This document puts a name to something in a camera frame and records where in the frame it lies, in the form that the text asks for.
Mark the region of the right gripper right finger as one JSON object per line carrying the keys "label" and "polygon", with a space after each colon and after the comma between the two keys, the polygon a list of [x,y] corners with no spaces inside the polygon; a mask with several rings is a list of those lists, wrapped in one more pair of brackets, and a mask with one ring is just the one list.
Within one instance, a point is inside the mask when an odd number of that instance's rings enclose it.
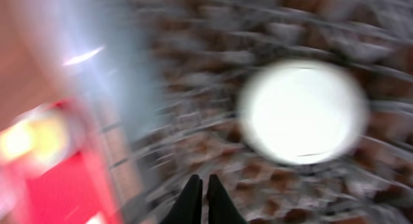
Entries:
{"label": "right gripper right finger", "polygon": [[206,197],[209,224],[247,224],[216,174],[209,177]]}

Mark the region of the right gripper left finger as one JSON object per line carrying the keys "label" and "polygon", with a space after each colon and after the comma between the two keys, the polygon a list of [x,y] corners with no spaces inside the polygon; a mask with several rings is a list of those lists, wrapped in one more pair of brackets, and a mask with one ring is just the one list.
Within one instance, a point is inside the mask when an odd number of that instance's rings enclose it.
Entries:
{"label": "right gripper left finger", "polygon": [[191,175],[176,202],[161,224],[200,224],[203,180]]}

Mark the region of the green bowl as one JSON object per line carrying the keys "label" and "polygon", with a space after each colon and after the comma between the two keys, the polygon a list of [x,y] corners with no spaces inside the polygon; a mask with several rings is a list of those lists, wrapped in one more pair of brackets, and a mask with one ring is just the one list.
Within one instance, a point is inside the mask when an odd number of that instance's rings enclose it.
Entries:
{"label": "green bowl", "polygon": [[1,168],[38,177],[73,156],[84,140],[85,126],[70,108],[40,105],[1,131]]}
{"label": "green bowl", "polygon": [[311,165],[350,152],[370,117],[367,97],[343,68],[290,59],[264,66],[241,89],[237,114],[246,142],[263,157]]}

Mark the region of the yellow plastic cup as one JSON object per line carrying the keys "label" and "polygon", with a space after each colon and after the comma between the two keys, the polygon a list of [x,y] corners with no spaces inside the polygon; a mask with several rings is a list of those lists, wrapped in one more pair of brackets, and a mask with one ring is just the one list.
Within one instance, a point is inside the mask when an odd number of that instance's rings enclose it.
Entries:
{"label": "yellow plastic cup", "polygon": [[1,132],[1,161],[11,162],[27,156],[36,161],[53,161],[65,153],[69,144],[64,119],[23,119]]}

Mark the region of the grey dishwasher rack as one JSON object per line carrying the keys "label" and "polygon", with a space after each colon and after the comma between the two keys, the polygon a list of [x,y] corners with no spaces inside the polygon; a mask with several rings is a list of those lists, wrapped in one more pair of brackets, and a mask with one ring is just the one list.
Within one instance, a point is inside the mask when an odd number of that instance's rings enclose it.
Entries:
{"label": "grey dishwasher rack", "polygon": [[[160,221],[191,174],[217,174],[253,223],[412,222],[412,0],[96,0],[121,62],[127,223]],[[241,131],[242,87],[282,59],[340,66],[371,111],[355,149],[288,166]]]}

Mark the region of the red serving tray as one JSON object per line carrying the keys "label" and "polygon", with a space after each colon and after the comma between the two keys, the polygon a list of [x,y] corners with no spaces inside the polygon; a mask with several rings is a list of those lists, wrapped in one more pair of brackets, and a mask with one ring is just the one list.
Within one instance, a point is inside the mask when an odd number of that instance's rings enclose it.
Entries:
{"label": "red serving tray", "polygon": [[1,168],[1,223],[122,223],[89,113],[75,99],[70,108],[85,126],[85,140],[70,158],[38,177]]}

